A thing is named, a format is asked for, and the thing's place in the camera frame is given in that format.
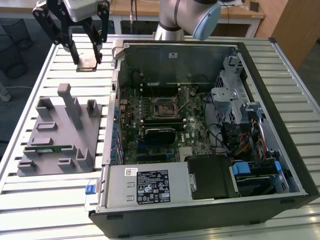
metal rail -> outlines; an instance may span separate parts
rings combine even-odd
[[[73,38],[79,53],[92,51],[86,35]],[[101,50],[102,64],[96,72],[75,72],[72,57],[62,46],[53,46],[13,133],[0,164],[0,240],[11,239],[90,239],[105,240],[103,233],[85,212],[84,188],[100,178],[109,94],[112,81],[112,42],[115,39],[149,40],[146,35],[111,35]],[[298,77],[277,44],[259,38],[210,38],[209,41],[244,42],[256,67],[287,126],[310,174],[320,187],[320,111],[306,86]],[[58,97],[60,83],[70,83],[71,94],[79,103],[96,99],[102,104],[102,119],[97,144],[95,171],[91,173],[16,176],[17,165],[35,125],[35,110],[40,96]],[[254,89],[249,86],[255,97]],[[90,195],[91,207],[97,196]],[[177,232],[159,236],[134,237],[139,240],[185,239],[208,240],[228,238],[255,239],[320,239],[320,199],[299,209],[287,210],[263,224],[240,225],[206,230]]]

motherboard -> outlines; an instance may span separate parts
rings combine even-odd
[[[124,164],[183,162],[212,153],[203,118],[207,93],[194,85],[122,87]]]

white label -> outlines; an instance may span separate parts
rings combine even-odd
[[[37,153],[39,154],[43,154],[43,153],[53,153],[54,151],[52,149],[40,149],[40,150],[36,150]]]
[[[170,59],[176,59],[178,57],[178,53],[177,52],[169,52],[169,58]]]
[[[161,195],[159,196],[160,198],[168,198],[170,196],[170,193],[160,193],[159,195]]]
[[[137,176],[138,168],[125,168],[124,175],[125,176]]]

black mesh chair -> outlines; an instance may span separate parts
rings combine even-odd
[[[1,18],[0,25],[7,34],[14,36],[15,44],[20,50],[31,46],[32,40],[23,19]]]
[[[20,77],[27,70],[15,38],[10,34],[0,34],[0,70],[10,79]]]

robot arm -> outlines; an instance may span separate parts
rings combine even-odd
[[[79,54],[72,39],[72,27],[83,27],[89,36],[96,64],[100,64],[102,42],[107,41],[110,3],[107,0],[46,0],[37,2],[32,14],[55,45],[62,44],[71,53],[74,64],[79,64]],[[57,27],[50,13],[61,22]],[[98,31],[91,16],[97,14],[101,19],[102,28]]]
[[[184,40],[184,31],[195,39],[205,40],[215,29],[221,7],[218,0],[160,0],[156,40]],[[32,14],[55,45],[62,44],[71,53],[74,64],[80,58],[72,39],[72,27],[83,27],[89,36],[95,56],[95,67],[102,61],[102,42],[107,41],[110,3],[108,0],[46,0],[38,2]],[[61,22],[61,29],[50,13]],[[91,16],[97,14],[102,28],[97,31]]]
[[[207,39],[221,14],[218,0],[160,0],[156,40],[184,40],[184,31],[195,39]]]

